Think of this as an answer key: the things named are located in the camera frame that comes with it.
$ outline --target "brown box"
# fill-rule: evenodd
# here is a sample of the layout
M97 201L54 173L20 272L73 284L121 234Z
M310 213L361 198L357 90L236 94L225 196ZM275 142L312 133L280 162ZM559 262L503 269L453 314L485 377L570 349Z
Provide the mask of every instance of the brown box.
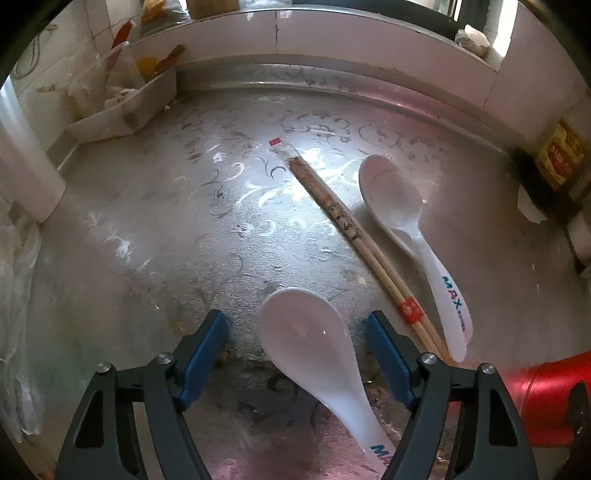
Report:
M213 17L238 10L238 0L187 0L189 14L194 20Z

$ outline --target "screw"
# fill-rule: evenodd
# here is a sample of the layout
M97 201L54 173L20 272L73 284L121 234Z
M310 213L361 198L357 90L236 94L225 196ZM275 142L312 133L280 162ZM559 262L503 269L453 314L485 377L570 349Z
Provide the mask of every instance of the screw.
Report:
M437 357L432 353L424 353L421 355L421 360L424 364L432 365L437 362Z
M173 361L173 354L169 353L169 352L163 352L163 353L159 353L158 355L156 355L156 361L160 364L160 365L167 365L170 362Z
M109 362L101 362L96 366L96 373L99 375L104 375L109 370L111 370L112 366L113 365L111 365Z
M494 365L491 364L482 364L482 371L487 375L492 375L496 372L496 368Z

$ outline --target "red cylinder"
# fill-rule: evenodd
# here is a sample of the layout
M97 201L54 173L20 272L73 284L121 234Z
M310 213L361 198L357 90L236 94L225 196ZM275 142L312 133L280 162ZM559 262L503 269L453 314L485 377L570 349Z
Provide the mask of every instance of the red cylinder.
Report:
M517 407L522 403L521 420L532 446L565 447L573 443L569 394L580 381L591 391L591 351L536 365L506 382Z

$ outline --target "chopsticks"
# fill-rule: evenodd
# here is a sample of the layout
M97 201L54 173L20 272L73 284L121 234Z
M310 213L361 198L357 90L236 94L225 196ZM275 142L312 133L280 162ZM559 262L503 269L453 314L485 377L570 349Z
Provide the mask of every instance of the chopsticks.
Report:
M435 330L431 320L429 320L413 293L377 246L374 239L359 224L346 205L299 154L289 158L287 162L298 181L339 225L341 231L378 277L384 289L398 307L405 322L414 329L427 350L437 355L448 365L455 365L456 363L450 356L446 344Z

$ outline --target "spoon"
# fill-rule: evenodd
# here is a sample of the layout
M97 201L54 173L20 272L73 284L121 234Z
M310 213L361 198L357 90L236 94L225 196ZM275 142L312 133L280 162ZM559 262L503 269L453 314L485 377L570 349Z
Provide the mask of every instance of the spoon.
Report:
M261 306L259 336L275 366L339 418L381 477L395 447L369 406L339 312L308 290L278 290Z
M459 298L458 289L453 288L453 279L418 227L423 213L421 194L382 155L370 155L362 162L359 167L359 187L365 204L380 226L423 265L439 311L449 353L456 362L462 362L466 357L468 339L472 338L472 320L470 327L466 327L469 313L465 302ZM468 330L468 339L464 330Z

